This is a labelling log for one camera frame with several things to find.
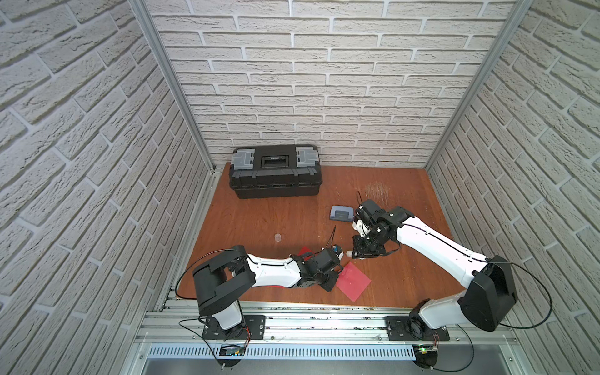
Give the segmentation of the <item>dark red envelope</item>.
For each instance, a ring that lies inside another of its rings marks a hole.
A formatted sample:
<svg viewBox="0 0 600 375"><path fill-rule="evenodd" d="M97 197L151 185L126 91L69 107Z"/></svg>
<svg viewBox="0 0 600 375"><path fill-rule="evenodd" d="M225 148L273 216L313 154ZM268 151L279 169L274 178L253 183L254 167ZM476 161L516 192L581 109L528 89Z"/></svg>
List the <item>dark red envelope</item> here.
<svg viewBox="0 0 600 375"><path fill-rule="evenodd" d="M371 284L368 278L353 262L347 263L336 281L336 287L353 303Z"/></svg>

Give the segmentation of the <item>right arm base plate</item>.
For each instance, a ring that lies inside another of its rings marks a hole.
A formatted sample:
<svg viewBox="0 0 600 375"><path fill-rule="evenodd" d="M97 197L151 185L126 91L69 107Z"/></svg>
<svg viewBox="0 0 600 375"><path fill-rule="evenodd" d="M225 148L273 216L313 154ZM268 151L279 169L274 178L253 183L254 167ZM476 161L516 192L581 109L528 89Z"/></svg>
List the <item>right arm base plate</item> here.
<svg viewBox="0 0 600 375"><path fill-rule="evenodd" d="M384 317L388 340L391 342L448 342L450 336L445 327L433 330L417 318L408 316Z"/></svg>

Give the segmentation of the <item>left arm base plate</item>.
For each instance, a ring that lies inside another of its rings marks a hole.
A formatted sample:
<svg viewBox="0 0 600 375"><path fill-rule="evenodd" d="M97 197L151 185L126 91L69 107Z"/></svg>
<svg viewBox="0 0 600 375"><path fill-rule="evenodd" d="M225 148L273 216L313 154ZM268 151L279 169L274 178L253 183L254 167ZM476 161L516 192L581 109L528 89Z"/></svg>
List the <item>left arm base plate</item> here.
<svg viewBox="0 0 600 375"><path fill-rule="evenodd" d="M263 315L244 315L242 322L228 330L224 330L215 317L207 317L202 337L205 340L263 340L266 317Z"/></svg>

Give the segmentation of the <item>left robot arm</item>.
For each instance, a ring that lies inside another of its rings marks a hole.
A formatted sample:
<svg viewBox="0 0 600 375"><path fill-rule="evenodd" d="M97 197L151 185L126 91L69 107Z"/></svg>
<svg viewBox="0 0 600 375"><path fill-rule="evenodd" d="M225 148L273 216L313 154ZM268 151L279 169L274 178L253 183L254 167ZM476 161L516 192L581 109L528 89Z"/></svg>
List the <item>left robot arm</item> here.
<svg viewBox="0 0 600 375"><path fill-rule="evenodd" d="M200 317L212 317L228 331L242 324L239 298L258 287L310 288L329 292L342 271L343 251L337 245L286 259L266 259L245 248L219 251L192 271Z"/></svg>

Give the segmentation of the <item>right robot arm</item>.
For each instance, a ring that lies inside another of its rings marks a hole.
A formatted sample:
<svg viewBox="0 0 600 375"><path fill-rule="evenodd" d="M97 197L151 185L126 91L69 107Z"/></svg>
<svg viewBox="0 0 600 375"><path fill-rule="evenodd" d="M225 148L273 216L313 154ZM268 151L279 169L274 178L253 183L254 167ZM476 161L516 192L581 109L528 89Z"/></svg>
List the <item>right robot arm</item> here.
<svg viewBox="0 0 600 375"><path fill-rule="evenodd" d="M388 256L384 246L395 242L417 250L463 286L458 294L423 300L411 311L406 329L417 339L453 324L495 331L517 303L509 261L459 245L402 207L386 211L367 200L356 210L352 226L357 232L352 239L354 259Z"/></svg>

